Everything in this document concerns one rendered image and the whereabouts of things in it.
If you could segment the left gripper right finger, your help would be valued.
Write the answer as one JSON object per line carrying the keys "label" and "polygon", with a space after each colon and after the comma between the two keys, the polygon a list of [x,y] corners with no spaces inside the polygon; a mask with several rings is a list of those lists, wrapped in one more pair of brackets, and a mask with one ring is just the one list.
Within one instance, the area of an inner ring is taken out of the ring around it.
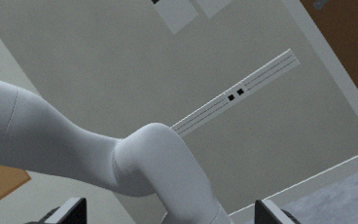
{"label": "left gripper right finger", "polygon": [[255,202],[254,224],[301,224],[290,213],[280,209],[271,200]]}

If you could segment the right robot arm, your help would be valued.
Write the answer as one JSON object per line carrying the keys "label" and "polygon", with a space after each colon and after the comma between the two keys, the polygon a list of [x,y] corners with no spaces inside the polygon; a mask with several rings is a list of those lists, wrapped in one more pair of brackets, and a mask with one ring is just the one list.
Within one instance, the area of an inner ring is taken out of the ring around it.
{"label": "right robot arm", "polygon": [[37,94],[2,81],[0,166],[76,179],[129,197],[156,193],[167,210],[161,224],[234,224],[170,127],[149,124],[125,139],[85,131]]}

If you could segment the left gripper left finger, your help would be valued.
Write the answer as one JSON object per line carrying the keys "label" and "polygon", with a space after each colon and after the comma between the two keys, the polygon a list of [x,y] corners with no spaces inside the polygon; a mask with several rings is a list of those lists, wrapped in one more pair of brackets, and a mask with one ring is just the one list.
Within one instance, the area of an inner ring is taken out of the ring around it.
{"label": "left gripper left finger", "polygon": [[70,198],[63,206],[52,209],[38,222],[25,224],[87,224],[87,200]]}

